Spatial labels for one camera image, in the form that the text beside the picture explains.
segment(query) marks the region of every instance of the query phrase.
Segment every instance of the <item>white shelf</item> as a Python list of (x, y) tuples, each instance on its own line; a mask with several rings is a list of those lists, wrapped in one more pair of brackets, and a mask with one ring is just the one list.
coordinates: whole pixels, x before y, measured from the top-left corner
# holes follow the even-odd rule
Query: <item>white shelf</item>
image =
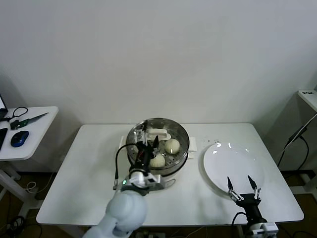
[[(12, 116), (12, 113), (15, 108), (8, 109), (7, 116)], [(31, 123), (19, 130), (11, 130), (10, 123), (6, 121), (0, 122), (0, 128), (8, 128), (8, 132), (5, 136), (3, 145), (0, 150), (0, 161), (15, 161), (15, 160), (27, 160), (29, 159), (37, 147), (39, 146), (42, 138), (53, 122), (54, 118), (57, 115), (58, 108), (57, 107), (36, 107), (36, 108), (28, 108), (28, 112), (19, 117), (19, 120), (25, 120), (28, 118), (33, 118), (43, 113), (48, 113), (44, 117), (40, 118), (35, 123)], [(21, 147), (12, 147), (10, 142), (13, 135), (21, 130), (29, 131), (29, 136), (25, 141), (25, 144)]]
[(299, 90), (298, 95), (317, 112), (317, 92), (315, 90)]

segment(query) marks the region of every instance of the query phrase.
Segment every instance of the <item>scissors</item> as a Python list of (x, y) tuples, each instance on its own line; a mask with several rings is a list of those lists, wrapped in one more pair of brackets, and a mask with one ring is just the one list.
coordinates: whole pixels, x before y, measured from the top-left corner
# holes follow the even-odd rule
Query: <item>scissors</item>
[(34, 123), (36, 122), (38, 119), (40, 119), (41, 117), (45, 116), (47, 113), (41, 114), (39, 116), (33, 117), (33, 118), (28, 118), (22, 121), (19, 120), (15, 120), (14, 122), (12, 122), (10, 124), (11, 130), (17, 130), (20, 129), (22, 127), (27, 126), (28, 124)]

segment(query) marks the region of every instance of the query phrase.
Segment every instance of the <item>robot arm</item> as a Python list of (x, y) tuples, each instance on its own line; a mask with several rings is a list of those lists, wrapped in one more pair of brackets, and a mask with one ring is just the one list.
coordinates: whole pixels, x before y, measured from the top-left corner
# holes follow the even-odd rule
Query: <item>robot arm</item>
[(152, 145), (147, 143), (146, 127), (137, 131), (138, 156), (129, 170), (129, 175), (117, 187), (117, 171), (114, 188), (116, 193), (106, 207), (106, 214), (97, 226), (92, 227), (83, 238), (128, 238), (145, 221), (147, 205), (144, 196), (153, 190), (165, 188), (161, 175), (150, 173), (150, 159), (159, 146), (158, 137)]
[(144, 223), (146, 213), (145, 199), (138, 192), (117, 192), (100, 223), (87, 231), (84, 238), (128, 238)]
[(259, 210), (261, 202), (261, 189), (253, 179), (248, 176), (250, 185), (254, 193), (238, 194), (228, 177), (228, 194), (230, 198), (239, 206), (242, 207), (247, 215), (247, 231), (246, 238), (275, 238), (278, 232), (278, 227), (275, 223), (269, 223), (264, 219)]

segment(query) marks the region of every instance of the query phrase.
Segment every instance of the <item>white wall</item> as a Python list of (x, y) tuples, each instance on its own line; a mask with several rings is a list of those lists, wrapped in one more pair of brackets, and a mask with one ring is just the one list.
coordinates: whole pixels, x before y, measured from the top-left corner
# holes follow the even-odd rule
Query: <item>white wall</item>
[(44, 154), (64, 154), (83, 123), (157, 116), (251, 122), (276, 156), (313, 113), (292, 96), (317, 84), (316, 12), (314, 0), (1, 1), (1, 93), (60, 109), (30, 169), (52, 167)]

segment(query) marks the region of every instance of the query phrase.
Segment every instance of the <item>laptop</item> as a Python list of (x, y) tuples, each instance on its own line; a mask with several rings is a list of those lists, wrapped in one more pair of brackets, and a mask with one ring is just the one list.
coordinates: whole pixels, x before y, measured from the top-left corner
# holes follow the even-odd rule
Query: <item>laptop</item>
[(8, 109), (6, 108), (5, 103), (0, 95), (0, 119), (4, 118), (7, 112), (8, 112)]

